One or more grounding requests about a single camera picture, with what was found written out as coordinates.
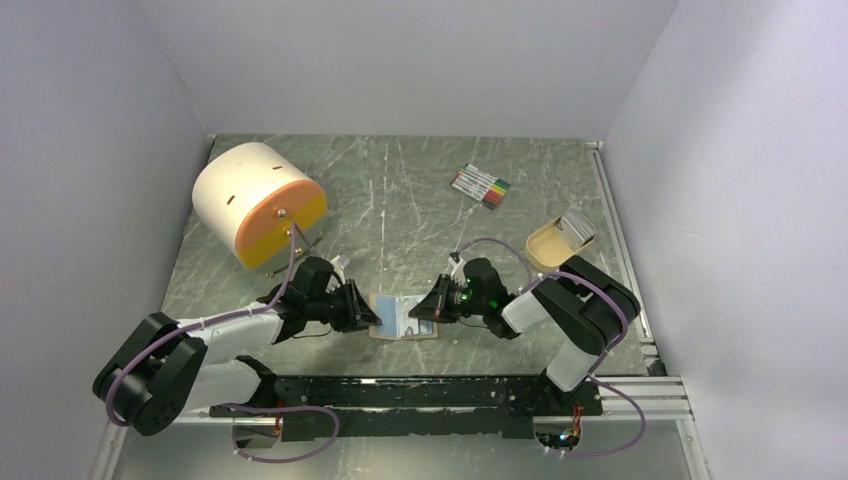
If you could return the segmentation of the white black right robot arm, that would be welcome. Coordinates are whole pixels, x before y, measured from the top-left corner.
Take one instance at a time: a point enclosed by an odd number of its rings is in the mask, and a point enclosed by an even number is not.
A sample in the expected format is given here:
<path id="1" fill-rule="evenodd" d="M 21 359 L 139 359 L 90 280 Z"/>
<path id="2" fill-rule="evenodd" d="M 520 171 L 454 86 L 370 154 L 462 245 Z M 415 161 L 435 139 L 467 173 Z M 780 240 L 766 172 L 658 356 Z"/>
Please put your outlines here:
<path id="1" fill-rule="evenodd" d="M 460 277 L 441 275 L 409 316 L 442 324 L 479 316 L 493 335 L 509 340 L 536 324 L 556 324 L 564 342 L 543 370 L 539 398 L 548 412 L 562 414 L 640 311 L 630 290 L 580 256 L 520 294 L 508 291 L 489 260 L 474 258 L 461 266 Z"/>

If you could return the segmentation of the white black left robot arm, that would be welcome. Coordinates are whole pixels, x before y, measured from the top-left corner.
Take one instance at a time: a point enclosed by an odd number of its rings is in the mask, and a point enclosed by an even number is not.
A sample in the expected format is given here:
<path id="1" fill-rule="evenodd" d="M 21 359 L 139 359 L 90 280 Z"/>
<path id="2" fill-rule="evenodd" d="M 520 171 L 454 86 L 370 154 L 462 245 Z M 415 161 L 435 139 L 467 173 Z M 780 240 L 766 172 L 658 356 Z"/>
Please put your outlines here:
<path id="1" fill-rule="evenodd" d="M 261 416 L 283 402 L 276 374 L 248 350 L 292 339 L 310 322 L 351 333 L 381 321 L 354 280 L 308 256 L 267 295 L 237 310 L 184 320 L 147 315 L 96 375 L 92 391 L 110 420 L 143 436 L 209 407 L 241 406 Z"/>

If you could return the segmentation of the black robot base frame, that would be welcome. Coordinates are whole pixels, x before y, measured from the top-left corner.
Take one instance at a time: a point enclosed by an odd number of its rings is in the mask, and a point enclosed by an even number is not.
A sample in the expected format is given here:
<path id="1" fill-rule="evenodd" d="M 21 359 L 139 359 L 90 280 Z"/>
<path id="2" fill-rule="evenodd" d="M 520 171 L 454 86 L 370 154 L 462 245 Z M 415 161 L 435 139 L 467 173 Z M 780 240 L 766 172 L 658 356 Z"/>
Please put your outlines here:
<path id="1" fill-rule="evenodd" d="M 246 400 L 216 399 L 210 414 L 233 419 L 240 443 L 271 434 L 282 442 L 340 437 L 499 434 L 531 439 L 535 420 L 576 420 L 602 412 L 599 389 L 582 381 L 559 390 L 543 374 L 448 376 L 259 376 Z"/>

